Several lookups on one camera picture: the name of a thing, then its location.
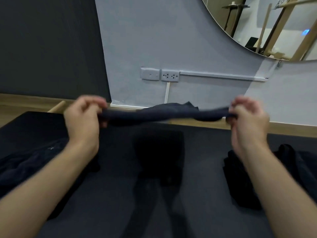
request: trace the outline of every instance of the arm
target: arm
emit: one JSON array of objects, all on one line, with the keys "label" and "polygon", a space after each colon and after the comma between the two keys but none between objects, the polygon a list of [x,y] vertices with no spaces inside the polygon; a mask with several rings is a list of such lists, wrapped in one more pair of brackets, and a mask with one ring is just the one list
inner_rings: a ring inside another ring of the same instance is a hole
[{"label": "arm", "polygon": [[259,102],[237,97],[230,119],[232,145],[246,168],[277,238],[312,238],[317,234],[317,206],[270,151],[269,117]]},{"label": "arm", "polygon": [[99,147],[100,97],[83,96],[64,113],[69,143],[37,174],[0,200],[3,238],[34,237]]}]

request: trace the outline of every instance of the blue light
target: blue light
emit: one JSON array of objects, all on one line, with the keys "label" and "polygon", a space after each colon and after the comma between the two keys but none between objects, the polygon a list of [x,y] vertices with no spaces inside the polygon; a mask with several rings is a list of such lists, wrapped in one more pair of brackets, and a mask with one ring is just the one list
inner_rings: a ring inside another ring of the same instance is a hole
[{"label": "blue light", "polygon": [[302,36],[305,36],[309,33],[310,29],[306,29],[305,31],[303,31],[303,33],[301,34]]}]

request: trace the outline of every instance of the hand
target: hand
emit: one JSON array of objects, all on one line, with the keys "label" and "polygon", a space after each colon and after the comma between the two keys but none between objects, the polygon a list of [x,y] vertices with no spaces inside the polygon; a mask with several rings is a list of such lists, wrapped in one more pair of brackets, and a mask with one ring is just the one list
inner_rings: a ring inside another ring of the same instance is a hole
[{"label": "hand", "polygon": [[241,161],[245,162],[245,152],[256,145],[267,145],[269,116],[264,112],[260,102],[251,98],[238,96],[232,103],[229,112],[237,115],[227,122],[231,125],[231,142],[233,150]]},{"label": "hand", "polygon": [[99,96],[80,96],[64,112],[65,124],[69,135],[69,144],[81,145],[94,156],[99,149],[99,128],[105,128],[106,122],[99,124],[97,114],[107,108],[107,102]]}]

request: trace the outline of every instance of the person's right hand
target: person's right hand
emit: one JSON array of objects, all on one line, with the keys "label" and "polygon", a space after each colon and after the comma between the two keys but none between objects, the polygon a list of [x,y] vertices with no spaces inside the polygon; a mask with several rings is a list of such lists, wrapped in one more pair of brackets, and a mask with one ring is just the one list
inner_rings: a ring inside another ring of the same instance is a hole
[{"label": "person's right hand", "polygon": [[253,146],[267,146],[269,116],[260,102],[249,97],[237,96],[231,103],[230,112],[237,118],[227,118],[231,125],[233,150],[245,162],[245,152]]}]

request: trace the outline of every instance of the person's left hand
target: person's left hand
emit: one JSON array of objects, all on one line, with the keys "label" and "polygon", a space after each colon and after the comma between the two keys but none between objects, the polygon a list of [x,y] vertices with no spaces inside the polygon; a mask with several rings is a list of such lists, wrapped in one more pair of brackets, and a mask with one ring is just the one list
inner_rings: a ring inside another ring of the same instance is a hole
[{"label": "person's left hand", "polygon": [[99,124],[97,114],[107,108],[107,102],[99,96],[80,96],[64,112],[65,124],[70,144],[84,145],[94,156],[99,148]]}]

